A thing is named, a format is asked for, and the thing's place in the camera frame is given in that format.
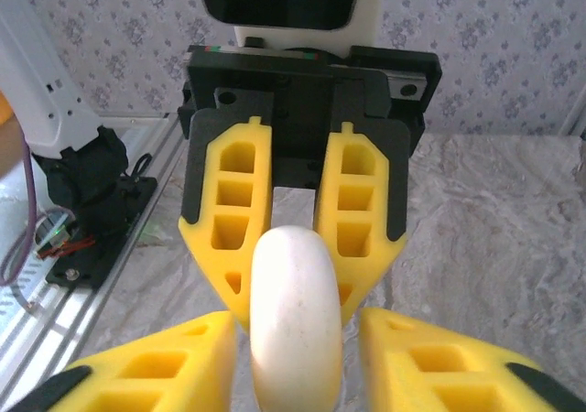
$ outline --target orange object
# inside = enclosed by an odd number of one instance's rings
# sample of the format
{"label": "orange object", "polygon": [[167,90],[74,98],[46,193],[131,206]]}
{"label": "orange object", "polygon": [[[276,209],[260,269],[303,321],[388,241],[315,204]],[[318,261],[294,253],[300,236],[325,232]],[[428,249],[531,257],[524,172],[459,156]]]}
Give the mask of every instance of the orange object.
{"label": "orange object", "polygon": [[0,92],[0,125],[12,117],[12,108],[4,95]]}

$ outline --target wall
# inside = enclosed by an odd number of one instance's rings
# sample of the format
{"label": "wall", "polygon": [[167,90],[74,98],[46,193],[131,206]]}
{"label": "wall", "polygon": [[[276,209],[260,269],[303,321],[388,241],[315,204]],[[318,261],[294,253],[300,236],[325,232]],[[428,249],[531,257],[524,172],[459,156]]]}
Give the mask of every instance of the wall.
{"label": "wall", "polygon": [[[190,43],[232,30],[200,0],[30,0],[90,103],[174,111]],[[385,0],[377,45],[438,53],[436,132],[555,134],[586,84],[586,0]]]}

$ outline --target marble pattern cloth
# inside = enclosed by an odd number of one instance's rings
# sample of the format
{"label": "marble pattern cloth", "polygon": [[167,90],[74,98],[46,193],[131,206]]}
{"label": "marble pattern cloth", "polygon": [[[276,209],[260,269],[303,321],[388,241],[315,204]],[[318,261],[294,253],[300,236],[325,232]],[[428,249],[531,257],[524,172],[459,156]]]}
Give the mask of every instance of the marble pattern cloth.
{"label": "marble pattern cloth", "polygon": [[[189,44],[233,42],[201,0],[29,0],[88,102],[174,112]],[[377,45],[432,51],[430,131],[555,134],[586,84],[585,0],[384,0]]]}
{"label": "marble pattern cloth", "polygon": [[[83,354],[222,302],[177,229],[185,156]],[[521,352],[586,397],[586,151],[578,138],[425,135],[410,162],[409,242],[365,306],[394,309]],[[313,195],[277,189],[273,225],[310,227]],[[365,411],[354,316],[339,411]],[[256,411],[239,335],[232,411]]]}

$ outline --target white egg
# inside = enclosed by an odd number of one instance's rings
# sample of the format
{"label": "white egg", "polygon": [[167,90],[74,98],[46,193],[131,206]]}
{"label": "white egg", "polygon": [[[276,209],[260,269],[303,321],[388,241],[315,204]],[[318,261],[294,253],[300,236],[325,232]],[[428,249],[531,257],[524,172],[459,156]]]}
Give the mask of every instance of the white egg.
{"label": "white egg", "polygon": [[297,226],[255,248],[250,297],[255,394],[263,412],[331,412],[342,380],[340,297],[320,236]]}

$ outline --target black mounting plate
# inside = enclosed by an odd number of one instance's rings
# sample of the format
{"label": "black mounting plate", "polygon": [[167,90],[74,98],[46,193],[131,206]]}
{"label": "black mounting plate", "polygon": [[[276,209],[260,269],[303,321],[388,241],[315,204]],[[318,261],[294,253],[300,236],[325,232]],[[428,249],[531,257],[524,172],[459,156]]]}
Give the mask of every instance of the black mounting plate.
{"label": "black mounting plate", "polygon": [[156,188],[157,179],[121,177],[116,183],[116,193],[125,198],[126,226],[115,233],[100,235],[94,245],[60,258],[47,274],[47,282],[62,287],[99,288]]}

